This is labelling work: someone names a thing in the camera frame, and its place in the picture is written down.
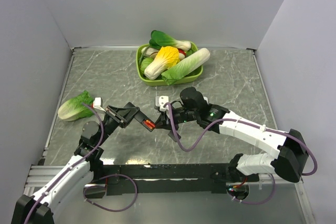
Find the black remote control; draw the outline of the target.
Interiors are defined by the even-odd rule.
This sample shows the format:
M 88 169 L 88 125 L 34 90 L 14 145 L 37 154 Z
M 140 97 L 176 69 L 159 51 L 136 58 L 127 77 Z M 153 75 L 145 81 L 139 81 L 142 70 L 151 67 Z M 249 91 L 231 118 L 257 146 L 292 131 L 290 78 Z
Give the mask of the black remote control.
M 145 127 L 146 128 L 146 126 L 145 126 L 145 124 L 144 124 L 144 122 L 146 121 L 146 120 L 150 120 L 150 121 L 152 121 L 149 117 L 147 117 L 143 112 L 141 112 L 141 111 L 138 111 L 136 114 L 135 114 L 135 116 L 134 116 L 134 118 L 143 126 L 143 127 Z

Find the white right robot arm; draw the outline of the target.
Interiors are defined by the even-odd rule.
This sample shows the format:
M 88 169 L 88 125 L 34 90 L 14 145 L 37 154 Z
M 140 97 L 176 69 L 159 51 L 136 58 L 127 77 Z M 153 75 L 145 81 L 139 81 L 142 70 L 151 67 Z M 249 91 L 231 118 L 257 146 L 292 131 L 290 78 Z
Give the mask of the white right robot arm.
M 211 104 L 194 87 L 180 93 L 180 107 L 174 108 L 167 96 L 157 96 L 155 107 L 159 111 L 155 127 L 169 131 L 169 136 L 185 152 L 192 151 L 200 142 L 199 137 L 191 147 L 183 146 L 177 132 L 182 123 L 195 121 L 205 132 L 212 131 L 242 140 L 263 151 L 262 154 L 237 154 L 231 160 L 228 173 L 235 181 L 254 174 L 276 174 L 280 178 L 299 182 L 309 151 L 300 132 L 273 130 L 247 120 L 217 104 Z

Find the red orange battery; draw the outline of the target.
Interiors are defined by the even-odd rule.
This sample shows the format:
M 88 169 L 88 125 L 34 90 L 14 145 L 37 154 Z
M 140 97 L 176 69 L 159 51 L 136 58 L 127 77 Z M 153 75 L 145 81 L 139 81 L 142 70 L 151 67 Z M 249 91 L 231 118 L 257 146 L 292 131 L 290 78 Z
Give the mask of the red orange battery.
M 146 120 L 146 124 L 150 127 L 155 127 L 155 124 L 150 120 Z

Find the red yellow battery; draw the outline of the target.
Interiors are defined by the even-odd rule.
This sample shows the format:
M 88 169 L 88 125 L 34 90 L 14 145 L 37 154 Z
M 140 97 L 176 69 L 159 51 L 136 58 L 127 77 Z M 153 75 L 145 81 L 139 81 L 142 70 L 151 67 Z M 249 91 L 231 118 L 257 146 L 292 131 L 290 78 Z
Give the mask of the red yellow battery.
M 151 124 L 151 122 L 144 122 L 146 128 L 148 130 L 153 130 L 154 129 L 154 126 Z

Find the black battery cover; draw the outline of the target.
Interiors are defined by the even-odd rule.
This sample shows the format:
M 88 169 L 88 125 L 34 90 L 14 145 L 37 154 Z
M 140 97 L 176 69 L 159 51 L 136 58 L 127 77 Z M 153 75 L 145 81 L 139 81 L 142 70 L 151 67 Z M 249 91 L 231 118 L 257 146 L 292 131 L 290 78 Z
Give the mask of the black battery cover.
M 176 135 L 173 133 L 173 131 L 170 131 L 168 133 L 168 136 L 174 141 L 174 142 L 178 142 L 181 139 L 181 136 L 177 133 Z

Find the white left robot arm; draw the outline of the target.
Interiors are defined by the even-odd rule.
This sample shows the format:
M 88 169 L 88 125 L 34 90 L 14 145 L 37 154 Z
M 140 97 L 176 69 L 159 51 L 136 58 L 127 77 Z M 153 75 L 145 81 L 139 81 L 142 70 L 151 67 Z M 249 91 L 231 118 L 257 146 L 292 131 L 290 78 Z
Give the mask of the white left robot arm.
M 60 206 L 85 185 L 106 181 L 100 159 L 101 145 L 117 129 L 126 128 L 132 120 L 144 124 L 148 119 L 140 108 L 127 103 L 122 108 L 108 106 L 104 118 L 84 124 L 79 145 L 68 163 L 32 196 L 22 195 L 16 202 L 12 223 L 54 223 Z

